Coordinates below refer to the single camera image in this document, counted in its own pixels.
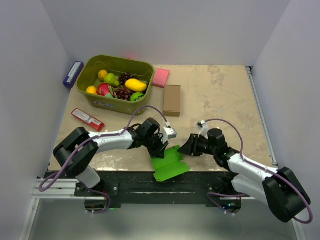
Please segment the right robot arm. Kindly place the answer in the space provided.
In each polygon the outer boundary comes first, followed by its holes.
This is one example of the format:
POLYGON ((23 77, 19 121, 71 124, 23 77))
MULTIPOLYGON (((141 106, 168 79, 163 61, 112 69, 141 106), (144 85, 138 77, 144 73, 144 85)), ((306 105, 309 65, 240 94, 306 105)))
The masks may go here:
POLYGON ((227 196, 240 193, 253 197, 265 203, 281 222, 287 223, 303 210, 310 210, 311 200, 291 169, 268 167, 245 158, 240 151, 228 146, 218 128, 210 129, 207 137, 191 134, 178 152, 193 157, 213 156, 220 167, 235 174, 222 185, 227 196))

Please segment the green paper box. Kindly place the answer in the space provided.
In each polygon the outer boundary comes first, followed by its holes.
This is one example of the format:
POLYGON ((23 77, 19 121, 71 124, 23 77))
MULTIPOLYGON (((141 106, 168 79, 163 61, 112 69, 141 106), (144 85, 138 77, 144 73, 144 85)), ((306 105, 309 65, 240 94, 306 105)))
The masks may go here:
POLYGON ((154 168, 154 178, 157 182, 164 182, 181 174, 187 173, 191 168, 184 162, 184 156, 178 152, 179 145, 164 151, 164 158, 151 158, 154 168))

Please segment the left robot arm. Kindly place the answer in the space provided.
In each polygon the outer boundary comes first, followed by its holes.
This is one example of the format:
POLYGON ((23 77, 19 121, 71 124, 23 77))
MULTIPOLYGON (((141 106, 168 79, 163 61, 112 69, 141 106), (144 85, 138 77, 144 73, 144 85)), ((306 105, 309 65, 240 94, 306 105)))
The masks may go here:
POLYGON ((161 128, 151 117, 138 124, 137 128, 131 126, 109 133, 88 132, 84 127, 78 127, 53 150, 53 155, 61 166, 54 179, 65 174, 68 178, 75 178, 83 183, 92 196, 99 196, 104 190, 104 184, 90 166, 96 154, 145 147, 152 158, 163 159, 168 140, 175 137, 176 131, 169 123, 161 128))

